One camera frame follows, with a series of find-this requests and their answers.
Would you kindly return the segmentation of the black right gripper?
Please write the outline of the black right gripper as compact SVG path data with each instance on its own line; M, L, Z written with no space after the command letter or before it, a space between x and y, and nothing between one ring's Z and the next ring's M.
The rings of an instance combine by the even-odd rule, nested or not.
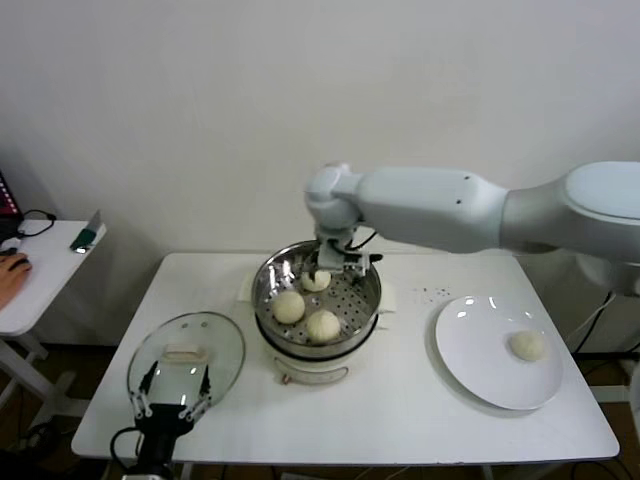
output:
M382 259L382 254L347 249L339 245L335 239L330 239L320 244L318 254L312 253L306 258L305 272L312 282L315 281L318 269L332 274L351 273L352 287L368 288L373 278L369 270Z

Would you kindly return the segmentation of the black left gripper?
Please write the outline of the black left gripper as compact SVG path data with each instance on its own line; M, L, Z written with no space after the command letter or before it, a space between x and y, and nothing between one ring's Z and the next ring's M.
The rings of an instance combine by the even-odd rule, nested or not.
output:
M193 419L200 419L210 408L209 367L204 368L197 401L186 408L179 404L152 404L148 393L156 376L158 362L144 373L136 390L130 391L130 401L137 430L142 434L138 454L139 465L165 465L172 460L177 440L194 428Z

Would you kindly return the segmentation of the person's hand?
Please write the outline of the person's hand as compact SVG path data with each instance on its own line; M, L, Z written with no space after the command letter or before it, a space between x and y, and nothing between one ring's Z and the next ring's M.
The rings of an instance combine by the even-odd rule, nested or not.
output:
M0 264L0 309L4 309L19 293L32 269L24 253L1 258Z

